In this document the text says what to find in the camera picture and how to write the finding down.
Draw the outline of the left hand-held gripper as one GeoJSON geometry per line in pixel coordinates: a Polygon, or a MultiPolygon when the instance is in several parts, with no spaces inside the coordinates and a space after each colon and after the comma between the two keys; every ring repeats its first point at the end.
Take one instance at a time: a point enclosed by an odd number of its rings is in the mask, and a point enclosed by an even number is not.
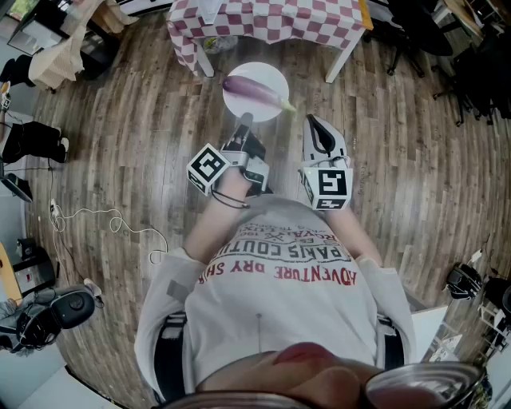
{"type": "Polygon", "coordinates": [[[187,177],[205,196],[212,193],[221,175],[237,168],[252,183],[249,196],[267,192],[270,167],[265,162],[266,149],[252,133],[253,115],[244,113],[237,130],[218,150],[207,143],[187,164],[187,177]]]}

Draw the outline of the purple eggplant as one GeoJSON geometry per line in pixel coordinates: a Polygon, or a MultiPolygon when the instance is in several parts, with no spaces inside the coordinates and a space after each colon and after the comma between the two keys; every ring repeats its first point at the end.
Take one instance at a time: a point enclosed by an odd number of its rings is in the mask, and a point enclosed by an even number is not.
{"type": "Polygon", "coordinates": [[[248,77],[232,75],[224,79],[223,89],[238,97],[244,97],[279,109],[295,112],[296,108],[279,93],[248,77]]]}

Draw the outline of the white round plate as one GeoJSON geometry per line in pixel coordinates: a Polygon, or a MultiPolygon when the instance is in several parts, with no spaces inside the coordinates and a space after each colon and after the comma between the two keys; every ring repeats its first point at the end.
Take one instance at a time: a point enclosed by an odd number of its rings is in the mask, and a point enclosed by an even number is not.
{"type": "MultiPolygon", "coordinates": [[[[243,76],[260,82],[276,91],[281,97],[289,97],[289,87],[282,73],[262,62],[248,62],[233,69],[228,76],[243,76]]],[[[238,97],[223,91],[224,104],[235,117],[242,117],[244,113],[251,113],[254,122],[270,121],[283,112],[282,109],[238,97]]]]}

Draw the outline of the person's right forearm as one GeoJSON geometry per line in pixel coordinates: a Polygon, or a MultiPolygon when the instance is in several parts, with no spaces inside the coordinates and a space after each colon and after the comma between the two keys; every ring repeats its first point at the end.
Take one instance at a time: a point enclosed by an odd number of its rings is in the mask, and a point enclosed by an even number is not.
{"type": "Polygon", "coordinates": [[[383,266],[376,245],[350,208],[326,211],[325,218],[331,231],[355,259],[366,257],[379,267],[383,266]]]}

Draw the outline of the black wrist band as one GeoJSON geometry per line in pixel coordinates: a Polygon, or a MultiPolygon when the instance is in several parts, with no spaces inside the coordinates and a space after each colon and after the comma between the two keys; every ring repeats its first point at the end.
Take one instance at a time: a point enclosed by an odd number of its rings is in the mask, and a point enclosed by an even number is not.
{"type": "Polygon", "coordinates": [[[225,194],[219,192],[218,190],[213,189],[211,191],[211,194],[212,194],[212,197],[216,201],[220,202],[222,205],[225,205],[229,208],[240,209],[240,210],[245,210],[245,209],[250,208],[250,205],[248,203],[246,203],[245,201],[238,200],[238,199],[235,199],[234,197],[225,195],[225,194]]]}

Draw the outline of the clear plastic bag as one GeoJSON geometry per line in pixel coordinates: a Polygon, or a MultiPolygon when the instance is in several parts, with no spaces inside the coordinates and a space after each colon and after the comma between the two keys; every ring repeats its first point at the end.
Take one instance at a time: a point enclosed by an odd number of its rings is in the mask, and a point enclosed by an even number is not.
{"type": "Polygon", "coordinates": [[[219,54],[229,51],[238,43],[237,36],[208,37],[204,39],[203,48],[206,54],[219,54]]]}

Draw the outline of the red white checkered tablecloth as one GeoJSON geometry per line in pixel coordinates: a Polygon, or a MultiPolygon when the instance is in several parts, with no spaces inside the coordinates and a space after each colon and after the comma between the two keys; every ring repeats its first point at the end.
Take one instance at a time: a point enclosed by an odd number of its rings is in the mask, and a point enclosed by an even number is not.
{"type": "Polygon", "coordinates": [[[362,27],[362,15],[358,0],[223,0],[209,23],[196,0],[176,0],[166,22],[178,62],[198,75],[196,45],[204,38],[300,39],[340,51],[362,27]]]}

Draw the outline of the black office chair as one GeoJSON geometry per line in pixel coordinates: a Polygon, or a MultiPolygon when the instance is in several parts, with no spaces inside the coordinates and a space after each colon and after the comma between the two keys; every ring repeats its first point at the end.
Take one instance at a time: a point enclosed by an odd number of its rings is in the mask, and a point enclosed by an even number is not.
{"type": "Polygon", "coordinates": [[[364,42],[375,40],[395,47],[392,65],[387,69],[394,76],[400,57],[404,54],[419,77],[425,77],[415,59],[418,50],[436,57],[450,57],[453,49],[434,21],[422,0],[368,0],[390,11],[391,20],[372,18],[373,30],[363,36],[364,42]]]}
{"type": "Polygon", "coordinates": [[[454,58],[452,68],[454,75],[450,76],[439,65],[431,67],[449,85],[433,99],[450,94],[457,98],[457,127],[464,123],[464,113],[470,111],[476,120],[486,117],[488,125],[493,124],[495,111],[511,120],[511,45],[502,36],[488,36],[479,46],[470,46],[454,58]]]}

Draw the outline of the black stool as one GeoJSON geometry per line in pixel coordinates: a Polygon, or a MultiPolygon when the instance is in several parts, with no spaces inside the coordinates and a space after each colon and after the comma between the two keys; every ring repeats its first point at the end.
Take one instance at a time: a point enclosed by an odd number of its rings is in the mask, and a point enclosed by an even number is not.
{"type": "Polygon", "coordinates": [[[120,40],[99,26],[87,25],[80,48],[83,70],[81,76],[92,81],[104,74],[113,64],[120,48],[120,40]]]}

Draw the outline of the white printed shirt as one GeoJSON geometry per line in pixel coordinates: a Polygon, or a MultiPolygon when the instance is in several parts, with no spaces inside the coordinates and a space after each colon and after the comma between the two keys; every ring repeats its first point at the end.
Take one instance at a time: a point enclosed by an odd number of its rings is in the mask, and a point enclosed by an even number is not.
{"type": "Polygon", "coordinates": [[[378,340],[415,332],[392,268],[355,259],[317,212],[274,195],[252,200],[208,264],[172,250],[141,310],[135,355],[164,399],[182,382],[194,391],[194,361],[209,343],[258,336],[312,342],[355,337],[377,367],[378,340]]]}

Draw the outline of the beige cloth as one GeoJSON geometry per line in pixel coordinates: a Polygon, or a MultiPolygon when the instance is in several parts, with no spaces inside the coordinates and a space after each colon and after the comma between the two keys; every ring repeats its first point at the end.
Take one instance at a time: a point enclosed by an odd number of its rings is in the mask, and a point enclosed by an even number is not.
{"type": "Polygon", "coordinates": [[[84,69],[82,42],[83,39],[68,38],[35,54],[29,66],[29,80],[42,89],[57,89],[64,80],[75,81],[84,69]]]}

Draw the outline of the white power strip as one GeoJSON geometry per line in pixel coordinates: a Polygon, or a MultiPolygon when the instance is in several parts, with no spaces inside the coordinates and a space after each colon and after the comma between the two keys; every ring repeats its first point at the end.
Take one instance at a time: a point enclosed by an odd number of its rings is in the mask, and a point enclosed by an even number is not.
{"type": "Polygon", "coordinates": [[[56,232],[62,232],[65,229],[65,218],[60,206],[54,198],[50,199],[50,222],[56,232]]]}

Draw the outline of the white cabinet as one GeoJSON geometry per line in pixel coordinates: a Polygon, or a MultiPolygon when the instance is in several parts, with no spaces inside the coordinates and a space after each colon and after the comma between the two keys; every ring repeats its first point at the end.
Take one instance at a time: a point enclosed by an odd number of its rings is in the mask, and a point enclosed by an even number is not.
{"type": "Polygon", "coordinates": [[[422,362],[430,346],[437,340],[441,349],[446,351],[447,361],[458,361],[454,350],[437,337],[438,330],[444,324],[444,318],[448,307],[434,307],[422,309],[412,313],[412,321],[415,332],[415,357],[414,362],[422,362]]]}

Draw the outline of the dark-rimmed eyeglasses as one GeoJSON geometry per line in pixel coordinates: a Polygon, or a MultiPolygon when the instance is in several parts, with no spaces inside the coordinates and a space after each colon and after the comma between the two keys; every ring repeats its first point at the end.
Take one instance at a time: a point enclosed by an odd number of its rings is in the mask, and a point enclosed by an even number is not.
{"type": "MultiPolygon", "coordinates": [[[[469,409],[484,372],[467,363],[415,363],[382,371],[353,404],[335,409],[469,409]]],[[[304,399],[262,391],[205,391],[151,409],[324,409],[304,399]]]]}

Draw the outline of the grey black device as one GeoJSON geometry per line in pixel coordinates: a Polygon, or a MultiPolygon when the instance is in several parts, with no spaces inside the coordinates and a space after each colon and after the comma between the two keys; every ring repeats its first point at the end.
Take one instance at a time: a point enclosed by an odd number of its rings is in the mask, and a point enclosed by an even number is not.
{"type": "Polygon", "coordinates": [[[95,297],[85,285],[46,288],[34,294],[17,319],[13,352],[54,343],[62,330],[83,324],[95,308],[95,297]]]}

